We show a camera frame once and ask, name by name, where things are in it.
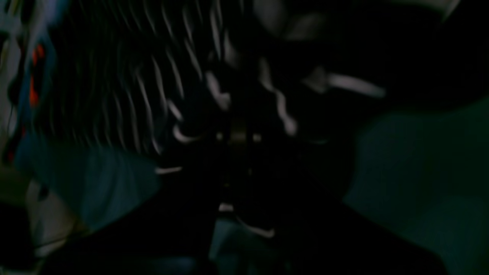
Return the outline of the navy white striped t-shirt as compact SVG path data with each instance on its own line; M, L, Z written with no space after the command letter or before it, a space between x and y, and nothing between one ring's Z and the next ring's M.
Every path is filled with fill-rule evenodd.
M48 28L36 175L93 233L44 275L214 275L218 207L270 275L446 275L341 202L378 116L488 95L488 1L71 0Z

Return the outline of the teal tablecloth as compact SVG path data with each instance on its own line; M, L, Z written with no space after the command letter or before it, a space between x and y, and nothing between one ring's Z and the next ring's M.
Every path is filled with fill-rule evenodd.
M448 275L482 201L443 200L462 183L461 152L413 127L358 142L360 107L300 103L333 135L325 144L271 126L264 100L241 97L211 115L196 144L155 158L73 146L27 132L14 157L92 230L47 258L42 275Z

